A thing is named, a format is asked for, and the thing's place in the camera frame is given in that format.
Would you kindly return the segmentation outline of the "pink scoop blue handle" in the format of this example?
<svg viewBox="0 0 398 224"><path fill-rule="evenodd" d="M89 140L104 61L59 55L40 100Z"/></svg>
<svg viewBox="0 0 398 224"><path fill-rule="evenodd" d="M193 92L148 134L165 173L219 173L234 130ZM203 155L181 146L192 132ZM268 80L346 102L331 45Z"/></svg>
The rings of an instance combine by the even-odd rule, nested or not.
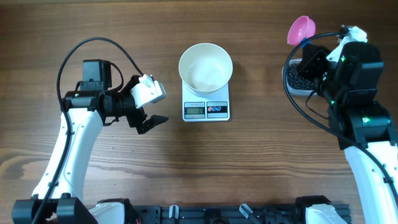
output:
<svg viewBox="0 0 398 224"><path fill-rule="evenodd" d="M287 34L287 43L297 46L303 39L308 39L315 35L315 22L308 16L300 16L290 27Z"/></svg>

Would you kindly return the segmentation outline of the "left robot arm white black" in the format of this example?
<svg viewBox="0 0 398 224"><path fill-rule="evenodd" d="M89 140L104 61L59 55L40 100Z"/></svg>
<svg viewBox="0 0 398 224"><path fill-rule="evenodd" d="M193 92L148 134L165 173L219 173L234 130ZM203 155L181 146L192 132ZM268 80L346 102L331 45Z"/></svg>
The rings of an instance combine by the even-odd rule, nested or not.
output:
<svg viewBox="0 0 398 224"><path fill-rule="evenodd" d="M125 117L139 134L168 120L143 110L145 104L165 98L163 84L151 75L134 75L113 88L114 66L107 60L83 61L82 81L61 102L66 113L49 164L31 198L16 200L14 223L142 223L127 198L102 200L91 209L83 204L88 162L106 118Z"/></svg>

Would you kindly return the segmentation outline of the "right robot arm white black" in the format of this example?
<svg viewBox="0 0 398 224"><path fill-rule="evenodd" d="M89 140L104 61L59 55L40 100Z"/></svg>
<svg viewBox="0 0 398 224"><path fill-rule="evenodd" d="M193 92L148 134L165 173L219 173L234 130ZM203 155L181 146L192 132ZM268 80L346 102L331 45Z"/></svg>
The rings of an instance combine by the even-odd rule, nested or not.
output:
<svg viewBox="0 0 398 224"><path fill-rule="evenodd" d="M397 223L397 133L390 112L375 100L384 64L365 42L330 50L305 44L298 74L329 104L329 128L338 135L358 188L366 223Z"/></svg>

